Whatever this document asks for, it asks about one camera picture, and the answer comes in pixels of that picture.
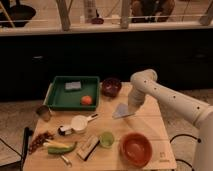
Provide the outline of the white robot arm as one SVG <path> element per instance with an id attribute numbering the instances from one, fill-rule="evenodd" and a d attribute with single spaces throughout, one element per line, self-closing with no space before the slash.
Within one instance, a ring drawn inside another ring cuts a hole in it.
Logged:
<path id="1" fill-rule="evenodd" d="M 192 170 L 213 171 L 213 105 L 197 100 L 157 83 L 157 73 L 146 69 L 130 77 L 128 111 L 135 114 L 148 94 L 179 113 L 199 130 Z"/>

